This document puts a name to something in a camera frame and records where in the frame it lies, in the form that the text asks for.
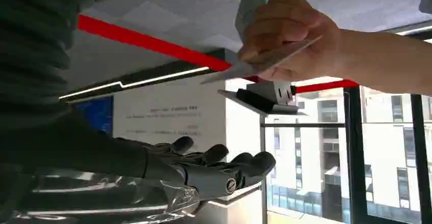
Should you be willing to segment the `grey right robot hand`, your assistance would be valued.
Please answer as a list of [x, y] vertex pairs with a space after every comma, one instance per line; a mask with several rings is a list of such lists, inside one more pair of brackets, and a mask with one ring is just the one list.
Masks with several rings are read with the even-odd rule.
[[1, 223], [164, 223], [194, 216], [213, 199], [261, 182], [274, 168], [268, 152], [193, 140], [170, 144], [113, 138], [78, 114], [53, 123], [1, 130]]

